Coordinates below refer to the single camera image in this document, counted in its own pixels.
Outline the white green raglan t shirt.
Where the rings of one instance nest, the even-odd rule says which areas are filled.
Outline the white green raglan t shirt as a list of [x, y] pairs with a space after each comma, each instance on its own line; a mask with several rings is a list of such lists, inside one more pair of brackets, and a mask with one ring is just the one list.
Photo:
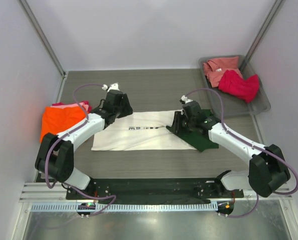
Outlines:
[[119, 118], [96, 133], [92, 151], [198, 150], [218, 149], [219, 145], [193, 133], [186, 136], [191, 146], [167, 127], [172, 125], [175, 110], [145, 111]]

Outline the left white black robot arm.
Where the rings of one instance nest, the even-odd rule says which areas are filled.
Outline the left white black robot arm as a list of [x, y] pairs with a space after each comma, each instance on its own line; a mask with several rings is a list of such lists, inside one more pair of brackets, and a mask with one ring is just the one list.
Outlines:
[[44, 173], [46, 178], [76, 187], [83, 199], [91, 199], [95, 193], [93, 179], [75, 167], [74, 153], [91, 136], [132, 113], [127, 94], [119, 90], [108, 91], [103, 105], [93, 109], [84, 120], [61, 133], [47, 133], [43, 137], [35, 162], [36, 170]]

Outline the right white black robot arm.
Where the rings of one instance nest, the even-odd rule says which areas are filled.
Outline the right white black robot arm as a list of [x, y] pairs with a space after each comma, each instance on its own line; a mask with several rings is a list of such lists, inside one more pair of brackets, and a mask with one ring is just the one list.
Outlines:
[[226, 170], [215, 178], [214, 191], [225, 198], [233, 190], [253, 190], [268, 197], [290, 179], [281, 149], [264, 146], [231, 130], [208, 109], [191, 101], [174, 113], [171, 126], [166, 127], [199, 152], [224, 147], [243, 160], [247, 171]]

